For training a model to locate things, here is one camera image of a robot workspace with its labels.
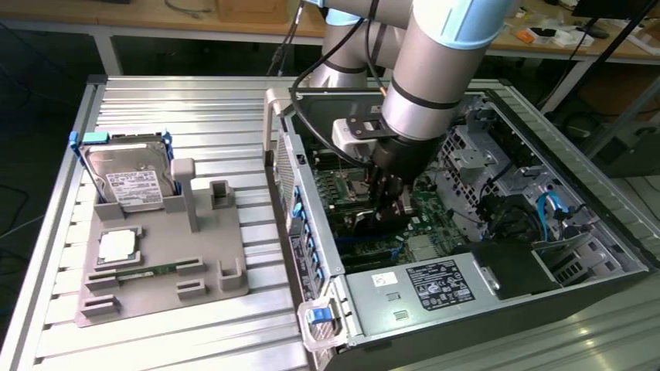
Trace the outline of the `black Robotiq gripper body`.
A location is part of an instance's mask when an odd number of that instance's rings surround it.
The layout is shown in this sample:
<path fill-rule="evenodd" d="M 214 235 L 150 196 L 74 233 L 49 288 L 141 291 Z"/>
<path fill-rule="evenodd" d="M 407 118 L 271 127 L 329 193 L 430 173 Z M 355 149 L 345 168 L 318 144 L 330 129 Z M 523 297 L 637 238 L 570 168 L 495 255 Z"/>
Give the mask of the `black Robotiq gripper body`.
<path fill-rule="evenodd" d="M 439 142 L 439 137 L 425 141 L 403 136 L 378 139 L 370 155 L 375 179 L 393 177 L 411 184 L 437 155 Z"/>

